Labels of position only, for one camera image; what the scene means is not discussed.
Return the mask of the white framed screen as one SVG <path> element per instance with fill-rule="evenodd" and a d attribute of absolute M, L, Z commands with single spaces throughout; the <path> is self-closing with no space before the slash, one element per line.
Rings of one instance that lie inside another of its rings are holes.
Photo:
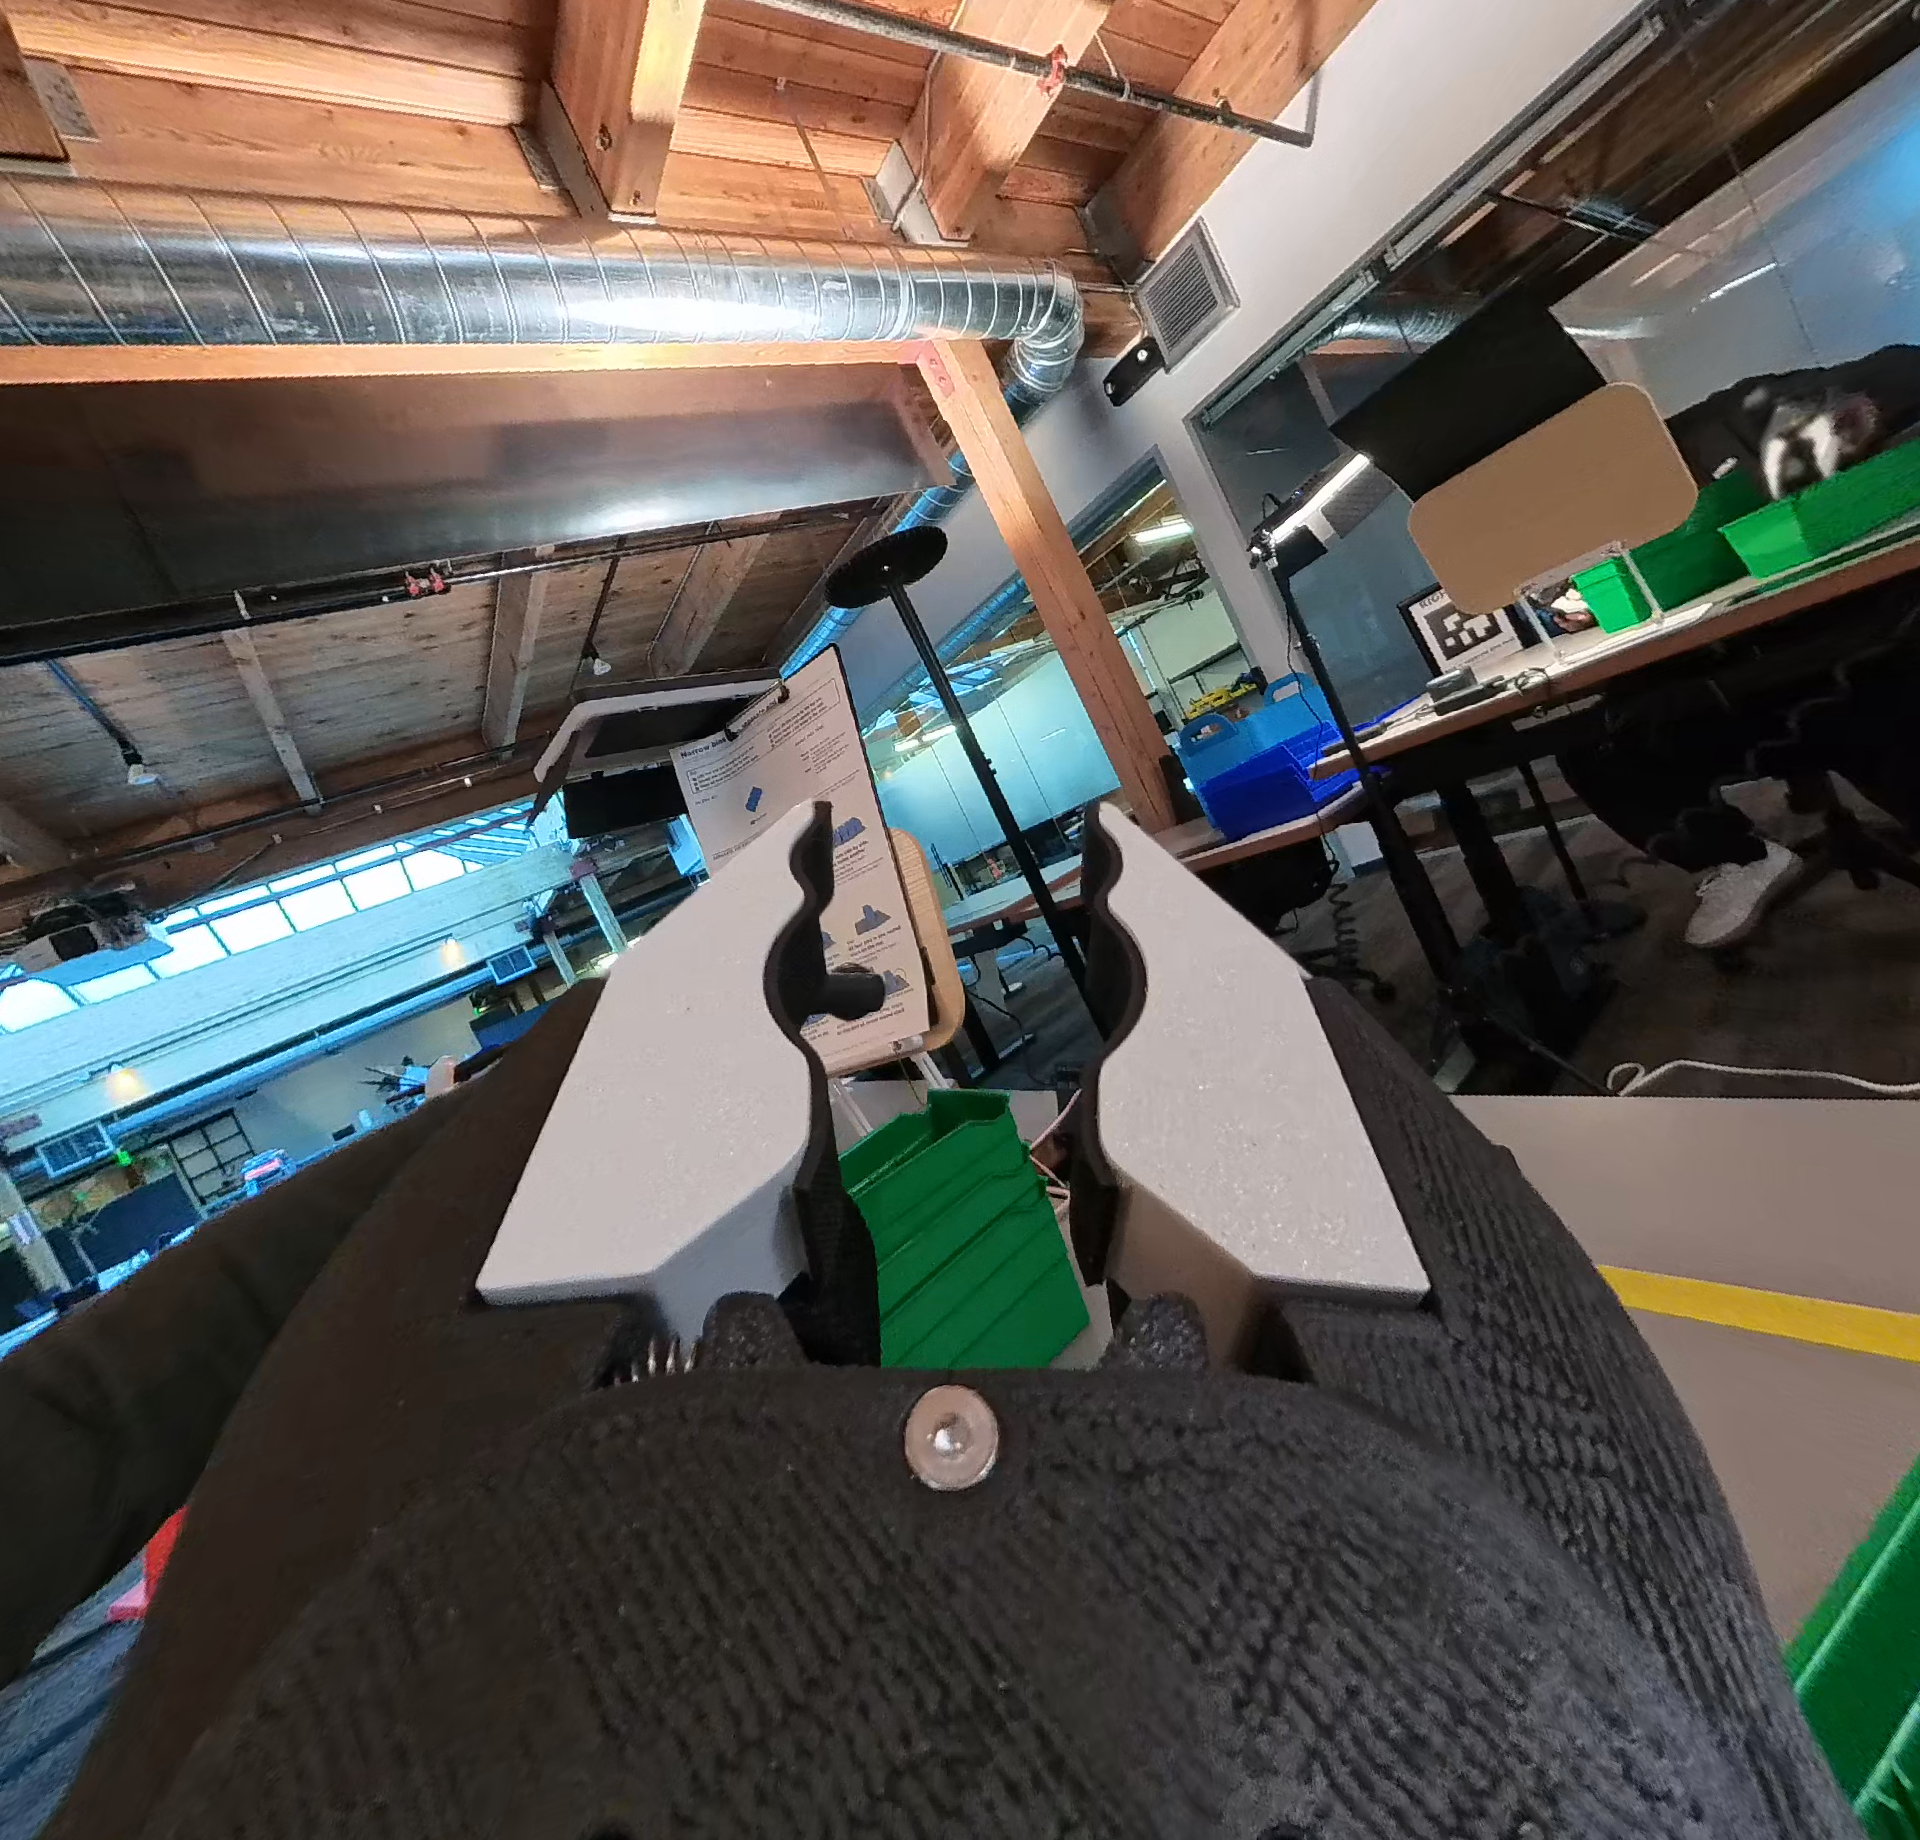
<path fill-rule="evenodd" d="M 589 692 L 539 751 L 531 811 L 560 802 L 575 840 L 666 827 L 688 810 L 675 753 L 738 734 L 745 713 L 783 696 L 784 680 L 770 673 L 630 678 Z"/>

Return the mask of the framed marker sign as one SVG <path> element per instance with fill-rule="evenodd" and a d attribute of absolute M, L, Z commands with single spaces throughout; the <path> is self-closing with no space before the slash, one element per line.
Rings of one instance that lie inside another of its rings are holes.
<path fill-rule="evenodd" d="M 1454 604 L 1442 585 L 1431 585 L 1400 602 L 1400 616 L 1426 661 L 1429 676 L 1480 673 L 1529 643 L 1514 606 L 1467 613 Z"/>

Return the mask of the blue handled tote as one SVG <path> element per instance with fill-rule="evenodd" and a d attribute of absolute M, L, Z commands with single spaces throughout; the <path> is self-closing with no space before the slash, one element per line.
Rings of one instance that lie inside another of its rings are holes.
<path fill-rule="evenodd" d="M 1323 688 L 1306 674 L 1286 674 L 1266 684 L 1246 712 L 1210 708 L 1180 731 L 1176 751 L 1187 780 L 1203 786 L 1262 753 L 1287 753 L 1311 766 L 1327 744 L 1338 740 Z"/>

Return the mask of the brown office desk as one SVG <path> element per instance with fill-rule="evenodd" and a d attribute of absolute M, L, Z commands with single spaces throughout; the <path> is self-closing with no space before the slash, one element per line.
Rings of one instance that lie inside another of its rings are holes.
<path fill-rule="evenodd" d="M 1592 731 L 1610 694 L 1638 694 L 1668 668 L 1720 670 L 1752 633 L 1846 602 L 1911 574 L 1916 523 L 1774 579 L 1738 579 L 1689 609 L 1691 619 L 1624 636 L 1577 633 L 1497 660 L 1476 674 L 1483 696 L 1440 712 L 1426 696 L 1395 708 L 1350 753 L 1335 744 L 1314 766 L 1324 779 L 1364 766 L 1398 792 L 1415 795 L 1470 782 L 1545 757 L 1561 733 Z"/>
<path fill-rule="evenodd" d="M 1164 852 L 1183 865 L 1203 871 L 1217 865 L 1237 865 L 1269 852 L 1324 839 L 1336 827 L 1366 816 L 1366 802 L 1358 786 L 1336 795 L 1327 807 L 1299 819 L 1261 828 L 1242 839 L 1226 839 L 1217 827 L 1195 819 L 1153 835 Z M 1032 922 L 1040 907 L 1027 884 L 1015 875 L 984 893 L 973 893 L 944 909 L 952 936 L 972 936 L 994 923 Z"/>

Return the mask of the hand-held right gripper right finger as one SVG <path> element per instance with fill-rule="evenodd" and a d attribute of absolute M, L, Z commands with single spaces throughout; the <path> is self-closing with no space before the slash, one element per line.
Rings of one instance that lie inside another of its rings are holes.
<path fill-rule="evenodd" d="M 1311 980 L 1102 803 L 1081 902 L 1100 1046 L 1075 1101 L 1080 1276 L 1207 1331 L 1287 1301 L 1420 1307 L 1433 1286 Z"/>

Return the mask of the printed instruction sheet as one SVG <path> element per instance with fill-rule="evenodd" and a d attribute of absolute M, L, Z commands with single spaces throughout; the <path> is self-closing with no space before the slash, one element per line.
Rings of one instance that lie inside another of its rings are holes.
<path fill-rule="evenodd" d="M 920 1052 L 933 990 L 839 650 L 813 654 L 723 731 L 676 748 L 675 766 L 712 873 L 788 811 L 828 805 L 821 957 L 828 980 L 870 973 L 883 996 L 862 1015 L 809 1010 L 803 1035 L 833 1077 Z"/>

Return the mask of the wall vent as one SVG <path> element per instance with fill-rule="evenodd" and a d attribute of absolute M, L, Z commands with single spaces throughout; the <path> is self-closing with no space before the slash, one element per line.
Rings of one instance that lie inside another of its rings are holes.
<path fill-rule="evenodd" d="M 1136 288 L 1141 329 L 1167 372 L 1180 368 L 1239 309 L 1236 281 L 1195 218 Z"/>

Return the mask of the black ceiling pipe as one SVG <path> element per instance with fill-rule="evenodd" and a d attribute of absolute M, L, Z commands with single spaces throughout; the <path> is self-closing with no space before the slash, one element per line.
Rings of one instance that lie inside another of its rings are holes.
<path fill-rule="evenodd" d="M 1148 86 L 1110 73 L 1070 61 L 1063 52 L 1030 52 L 997 40 L 939 27 L 920 17 L 883 8 L 867 0 L 742 0 L 794 19 L 876 36 L 893 45 L 961 57 L 997 73 L 1022 75 L 1040 85 L 1046 98 L 1063 90 L 1091 100 L 1136 105 L 1164 118 L 1177 118 L 1237 136 L 1261 139 L 1282 147 L 1310 147 L 1314 132 L 1307 127 L 1272 123 L 1242 113 L 1228 104 L 1187 100 L 1164 89 Z"/>

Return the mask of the instruction sheet on stand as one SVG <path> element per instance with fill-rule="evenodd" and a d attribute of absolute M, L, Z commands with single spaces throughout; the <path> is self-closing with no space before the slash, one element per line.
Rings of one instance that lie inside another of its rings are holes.
<path fill-rule="evenodd" d="M 915 837 L 899 828 L 888 828 L 887 832 L 906 889 L 909 926 L 927 976 L 930 1028 L 924 1035 L 920 1058 L 925 1065 L 937 1065 L 937 1057 L 951 1046 L 964 1026 L 967 1012 L 965 987 L 924 846 Z"/>

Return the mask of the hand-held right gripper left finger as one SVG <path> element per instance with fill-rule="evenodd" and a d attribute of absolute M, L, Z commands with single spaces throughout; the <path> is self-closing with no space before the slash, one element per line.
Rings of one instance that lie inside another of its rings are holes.
<path fill-rule="evenodd" d="M 803 1026 L 883 1004 L 833 970 L 826 802 L 803 802 L 611 970 L 475 1276 L 488 1305 L 635 1301 L 694 1343 L 787 1297 L 809 1357 L 876 1369 L 879 1262 Z"/>

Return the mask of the yellow tape line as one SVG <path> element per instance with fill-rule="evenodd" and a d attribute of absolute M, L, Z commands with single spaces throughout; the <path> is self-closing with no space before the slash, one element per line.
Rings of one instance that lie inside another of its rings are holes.
<path fill-rule="evenodd" d="M 1919 1364 L 1916 1313 L 1654 1271 L 1596 1271 L 1619 1301 L 1640 1314 Z"/>

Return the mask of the black disc floor lamp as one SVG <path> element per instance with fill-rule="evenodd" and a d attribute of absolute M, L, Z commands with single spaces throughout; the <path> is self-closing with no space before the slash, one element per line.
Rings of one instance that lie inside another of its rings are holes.
<path fill-rule="evenodd" d="M 933 683 L 933 688 L 949 715 L 961 750 L 972 764 L 984 798 L 989 800 L 989 805 L 998 827 L 1003 828 L 1003 837 L 1015 855 L 1022 879 L 1027 882 L 1036 909 L 1045 919 L 1046 930 L 1053 935 L 1060 960 L 1070 972 L 1070 980 L 1073 989 L 1078 989 L 1089 1012 L 1095 1031 L 1096 1035 L 1107 1038 L 1108 1026 L 1102 1012 L 1096 1010 L 1087 980 L 1087 963 L 1080 941 L 1071 931 L 1068 915 L 1048 890 L 1036 848 L 1022 828 L 1022 822 L 998 782 L 997 769 L 961 705 L 961 700 L 944 664 L 939 657 L 937 645 L 921 616 L 909 599 L 909 588 L 918 579 L 925 579 L 944 555 L 946 535 L 940 528 L 913 528 L 881 535 L 830 568 L 826 581 L 826 599 L 836 611 L 862 611 L 879 602 L 893 604 L 906 636 L 911 642 L 911 648 L 918 654 Z"/>

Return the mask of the black panel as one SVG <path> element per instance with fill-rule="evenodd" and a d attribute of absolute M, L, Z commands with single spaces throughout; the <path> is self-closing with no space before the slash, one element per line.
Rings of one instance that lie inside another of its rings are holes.
<path fill-rule="evenodd" d="M 1485 303 L 1331 435 L 1415 503 L 1605 385 L 1551 304 L 1524 288 Z"/>

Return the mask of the wooden post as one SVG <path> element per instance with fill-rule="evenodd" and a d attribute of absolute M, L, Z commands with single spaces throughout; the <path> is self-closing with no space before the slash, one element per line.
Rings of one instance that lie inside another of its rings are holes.
<path fill-rule="evenodd" d="M 915 362 L 1081 698 L 1126 805 L 1151 835 L 1173 828 L 1164 734 L 997 383 L 987 345 L 921 342 Z"/>

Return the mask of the tan rounded board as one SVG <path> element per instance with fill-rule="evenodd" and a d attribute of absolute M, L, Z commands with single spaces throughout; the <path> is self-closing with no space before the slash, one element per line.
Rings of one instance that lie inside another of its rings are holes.
<path fill-rule="evenodd" d="M 1693 482 L 1645 385 L 1610 381 L 1411 505 L 1409 535 L 1464 613 L 1678 530 Z"/>

